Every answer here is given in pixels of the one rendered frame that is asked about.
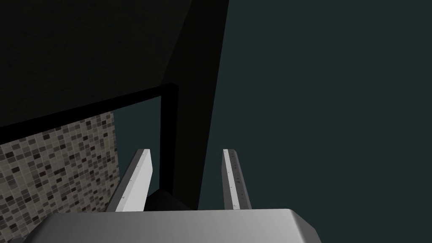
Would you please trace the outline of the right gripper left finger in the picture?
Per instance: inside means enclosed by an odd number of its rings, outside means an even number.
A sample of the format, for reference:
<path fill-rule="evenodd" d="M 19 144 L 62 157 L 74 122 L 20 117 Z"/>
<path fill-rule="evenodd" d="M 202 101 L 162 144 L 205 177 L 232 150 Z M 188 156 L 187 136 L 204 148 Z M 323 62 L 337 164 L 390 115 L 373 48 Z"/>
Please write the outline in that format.
<path fill-rule="evenodd" d="M 124 173 L 106 212 L 143 211 L 149 191 L 153 167 L 149 149 L 139 149 Z"/>

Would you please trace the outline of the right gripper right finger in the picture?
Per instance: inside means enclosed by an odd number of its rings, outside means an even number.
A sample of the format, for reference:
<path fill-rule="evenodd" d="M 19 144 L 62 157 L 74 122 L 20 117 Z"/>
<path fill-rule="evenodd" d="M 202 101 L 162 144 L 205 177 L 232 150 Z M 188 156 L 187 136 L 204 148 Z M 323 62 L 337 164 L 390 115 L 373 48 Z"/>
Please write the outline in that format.
<path fill-rule="evenodd" d="M 252 209 L 237 152 L 234 149 L 223 149 L 221 174 L 224 208 L 226 210 Z"/>

